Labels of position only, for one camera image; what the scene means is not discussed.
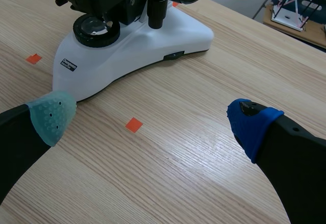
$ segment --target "orange tape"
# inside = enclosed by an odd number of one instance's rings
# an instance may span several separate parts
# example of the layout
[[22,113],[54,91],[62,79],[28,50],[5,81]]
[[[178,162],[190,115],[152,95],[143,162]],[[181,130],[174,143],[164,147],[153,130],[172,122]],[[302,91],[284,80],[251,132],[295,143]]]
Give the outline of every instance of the orange tape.
[[39,62],[41,59],[42,59],[42,57],[37,55],[37,53],[36,53],[34,55],[29,56],[26,60],[34,65],[37,62]]
[[136,133],[142,125],[143,123],[141,123],[139,120],[137,120],[136,118],[132,118],[126,125],[126,128],[132,131],[133,133]]

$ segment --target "microscope label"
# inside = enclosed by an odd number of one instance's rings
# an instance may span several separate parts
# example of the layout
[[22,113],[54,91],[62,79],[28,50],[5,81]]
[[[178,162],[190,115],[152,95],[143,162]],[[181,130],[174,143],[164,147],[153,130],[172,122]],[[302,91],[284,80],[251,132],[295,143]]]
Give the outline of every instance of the microscope label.
[[67,59],[63,59],[61,61],[61,65],[66,67],[67,69],[71,70],[71,71],[75,71],[75,69],[77,68],[77,65],[74,65],[73,63],[71,63],[69,60]]

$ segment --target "white microscope base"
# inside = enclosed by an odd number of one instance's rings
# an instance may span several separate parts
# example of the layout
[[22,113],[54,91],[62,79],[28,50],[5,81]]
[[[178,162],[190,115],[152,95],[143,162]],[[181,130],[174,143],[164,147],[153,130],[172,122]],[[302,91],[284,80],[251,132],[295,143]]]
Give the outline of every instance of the white microscope base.
[[55,57],[53,90],[66,91],[81,101],[166,55],[206,51],[213,38],[210,28],[176,8],[168,8],[159,30],[151,29],[147,21],[121,27],[119,39],[108,47],[86,47],[71,32]]

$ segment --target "wood grain surface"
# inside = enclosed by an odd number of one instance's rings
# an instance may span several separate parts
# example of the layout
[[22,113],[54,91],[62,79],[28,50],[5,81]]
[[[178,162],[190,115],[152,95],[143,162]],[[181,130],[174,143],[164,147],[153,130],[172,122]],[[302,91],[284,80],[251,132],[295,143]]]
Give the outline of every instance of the wood grain surface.
[[272,11],[273,11],[273,5],[268,5],[264,13],[264,19],[263,19],[264,24],[272,28],[275,28],[278,31],[286,33],[290,36],[299,38],[301,40],[320,46],[322,48],[326,48],[326,33],[325,33],[324,24],[318,24],[316,22],[309,20],[305,24],[304,30],[302,32],[299,32],[285,25],[272,21],[271,20]]
[[[226,109],[250,98],[326,137],[325,54],[209,0],[179,8],[213,29],[211,50],[80,103],[62,140],[8,194],[1,224],[289,223]],[[56,49],[80,13],[54,0],[0,0],[0,13],[5,111],[51,91]],[[43,59],[32,65],[34,53]],[[135,134],[132,117],[144,123]]]

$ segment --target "microscope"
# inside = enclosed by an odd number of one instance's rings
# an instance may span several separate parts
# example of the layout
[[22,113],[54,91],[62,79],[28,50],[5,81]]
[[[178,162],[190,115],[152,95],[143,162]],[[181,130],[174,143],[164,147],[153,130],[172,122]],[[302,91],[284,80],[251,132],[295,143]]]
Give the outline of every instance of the microscope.
[[61,42],[53,65],[54,91],[76,101],[100,92],[114,80],[145,66],[207,51],[210,28],[172,2],[198,0],[56,0],[85,13]]

